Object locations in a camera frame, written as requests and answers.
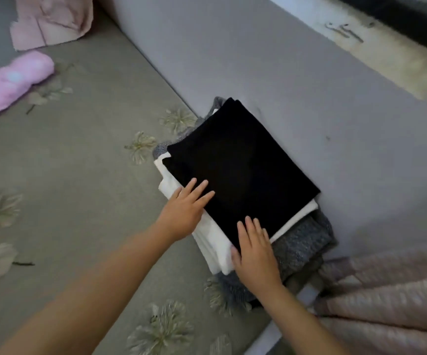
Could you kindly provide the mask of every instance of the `pink plush toy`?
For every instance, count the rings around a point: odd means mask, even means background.
[[[17,57],[8,66],[0,68],[0,111],[24,95],[35,83],[54,73],[51,57],[31,51]]]

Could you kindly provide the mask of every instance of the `finger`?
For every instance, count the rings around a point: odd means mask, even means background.
[[[200,197],[200,195],[202,194],[202,192],[204,191],[205,187],[208,184],[209,184],[209,181],[205,179],[201,184],[197,186],[196,189],[192,191],[191,194],[189,194],[188,199],[191,200],[192,202],[195,202],[197,198]]]
[[[181,194],[181,191],[182,191],[182,187],[179,187],[178,189],[176,189],[172,194],[172,196],[169,198],[169,201],[173,201],[177,199],[177,197],[179,197],[179,194]]]
[[[207,203],[214,197],[214,195],[215,195],[215,192],[210,191],[205,196],[197,199],[194,204],[199,208],[203,209],[207,205]]]
[[[233,263],[233,267],[235,268],[235,270],[238,270],[241,267],[240,253],[234,246],[231,246],[230,252],[231,252],[231,262]]]
[[[258,235],[256,234],[255,225],[253,224],[250,217],[245,218],[245,225],[246,225],[246,231],[249,235],[249,240],[251,242],[251,246],[254,247],[255,245],[259,244]]]
[[[197,179],[192,178],[189,183],[187,183],[186,187],[181,191],[181,194],[179,195],[179,198],[184,199],[186,198],[190,192],[192,191],[192,188],[196,184]]]
[[[260,244],[264,244],[263,230],[261,224],[259,224],[258,218],[253,219],[253,224],[255,226],[256,234],[258,235],[258,240]]]
[[[248,233],[246,232],[245,226],[241,221],[237,223],[238,229],[238,241],[240,243],[240,250],[243,252],[246,249],[251,248]]]
[[[268,232],[266,232],[266,228],[263,228],[263,236],[264,236],[264,239],[266,240],[266,243],[271,244],[271,240],[269,239]]]

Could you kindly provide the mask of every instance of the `clothing pile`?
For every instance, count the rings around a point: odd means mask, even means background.
[[[193,237],[224,295],[233,303],[255,300],[233,271],[230,248],[240,251],[237,222],[258,218],[270,234],[281,278],[299,272],[335,243],[314,198],[320,190],[261,123],[232,98],[216,97],[210,112],[175,142],[153,151],[166,197],[192,178],[215,190]]]

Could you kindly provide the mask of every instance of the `white folded shirt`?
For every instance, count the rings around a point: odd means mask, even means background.
[[[163,164],[163,159],[170,156],[169,152],[166,152],[154,161],[155,166],[163,176],[163,180],[159,184],[158,189],[168,199],[172,196],[174,191],[181,186],[178,180],[174,178]],[[315,209],[318,209],[318,204],[312,199],[270,238],[271,243],[281,237],[290,227]],[[212,274],[217,274],[221,271],[223,274],[227,275],[233,271],[230,253],[232,243],[215,220],[213,220],[205,210],[192,235]]]

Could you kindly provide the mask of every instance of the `light pink cloth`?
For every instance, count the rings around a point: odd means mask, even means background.
[[[91,28],[92,0],[15,0],[18,21],[10,25],[18,51],[77,40]]]
[[[54,73],[54,62],[38,51],[17,57],[8,66],[0,68],[0,111],[24,95],[35,83]]]

